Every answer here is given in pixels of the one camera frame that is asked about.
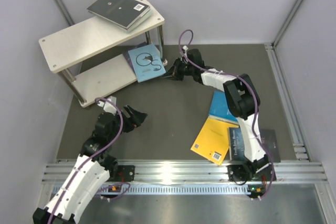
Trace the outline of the light blue cat book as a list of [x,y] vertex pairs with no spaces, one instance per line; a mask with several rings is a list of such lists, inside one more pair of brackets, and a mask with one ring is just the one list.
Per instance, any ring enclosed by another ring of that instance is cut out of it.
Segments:
[[154,44],[144,45],[128,51],[138,82],[148,81],[166,73],[160,52]]

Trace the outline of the purple Robinson Crusoe book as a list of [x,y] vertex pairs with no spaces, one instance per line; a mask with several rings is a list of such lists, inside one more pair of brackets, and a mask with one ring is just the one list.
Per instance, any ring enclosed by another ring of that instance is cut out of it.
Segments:
[[131,67],[132,70],[134,70],[134,68],[133,68],[133,64],[132,64],[132,61],[131,61],[131,58],[130,58],[130,55],[129,55],[129,50],[137,49],[137,48],[140,48],[140,47],[143,47],[143,46],[146,46],[146,45],[147,45],[146,42],[142,42],[142,43],[140,43],[136,46],[133,46],[132,48],[130,48],[130,49],[128,49],[128,50],[126,50],[122,53],[124,58],[126,59],[128,65]]

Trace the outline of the blue paperback book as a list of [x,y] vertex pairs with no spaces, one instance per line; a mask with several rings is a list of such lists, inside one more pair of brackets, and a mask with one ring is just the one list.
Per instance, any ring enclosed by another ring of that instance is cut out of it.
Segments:
[[228,108],[224,92],[214,92],[208,115],[212,119],[238,125],[237,119],[231,114]]

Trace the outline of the black shiny book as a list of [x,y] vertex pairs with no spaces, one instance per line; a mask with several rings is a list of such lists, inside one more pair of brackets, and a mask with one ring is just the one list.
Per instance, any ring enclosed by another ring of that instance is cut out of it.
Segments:
[[137,0],[96,0],[87,10],[125,31],[134,30],[152,14],[149,5]]

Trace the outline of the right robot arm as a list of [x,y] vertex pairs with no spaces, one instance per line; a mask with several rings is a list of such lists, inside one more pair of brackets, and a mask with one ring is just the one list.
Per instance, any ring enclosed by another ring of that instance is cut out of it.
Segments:
[[172,67],[163,77],[182,81],[185,76],[204,86],[224,92],[230,113],[237,119],[247,161],[242,164],[246,176],[258,180],[269,166],[269,158],[260,139],[258,113],[260,98],[249,75],[240,76],[216,70],[205,65],[198,49],[182,50]]

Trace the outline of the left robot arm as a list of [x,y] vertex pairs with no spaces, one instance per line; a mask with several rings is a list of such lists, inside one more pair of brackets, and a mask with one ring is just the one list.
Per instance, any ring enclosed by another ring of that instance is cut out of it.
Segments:
[[105,109],[92,135],[84,142],[76,163],[62,186],[44,208],[33,214],[34,223],[78,223],[92,198],[108,180],[117,178],[118,161],[109,155],[112,142],[139,127],[147,114],[129,105],[124,111]]

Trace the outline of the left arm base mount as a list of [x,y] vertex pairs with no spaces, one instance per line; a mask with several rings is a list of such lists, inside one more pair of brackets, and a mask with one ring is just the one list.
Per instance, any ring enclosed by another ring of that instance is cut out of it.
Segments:
[[120,165],[113,178],[109,182],[131,182],[134,181],[135,166],[134,165]]

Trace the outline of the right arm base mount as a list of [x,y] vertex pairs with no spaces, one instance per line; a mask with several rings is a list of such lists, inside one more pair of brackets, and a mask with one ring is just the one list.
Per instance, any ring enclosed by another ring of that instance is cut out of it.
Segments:
[[230,182],[243,185],[247,182],[270,182],[277,179],[275,172],[272,170],[271,164],[265,162],[240,162],[227,166],[228,177]]

